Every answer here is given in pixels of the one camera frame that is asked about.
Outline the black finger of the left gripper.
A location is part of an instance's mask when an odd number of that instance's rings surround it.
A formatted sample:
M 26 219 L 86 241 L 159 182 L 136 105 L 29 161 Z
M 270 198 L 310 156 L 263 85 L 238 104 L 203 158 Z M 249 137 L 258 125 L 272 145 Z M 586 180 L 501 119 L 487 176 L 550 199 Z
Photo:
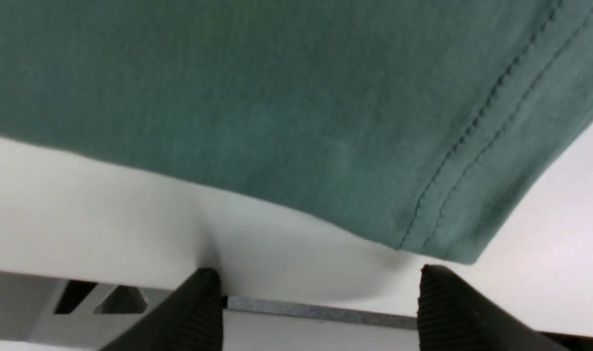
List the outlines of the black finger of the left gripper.
M 443 265 L 421 270 L 417 330 L 422 351 L 564 351 Z
M 196 270 L 162 303 L 103 351 L 221 351 L 224 342 L 220 275 Z

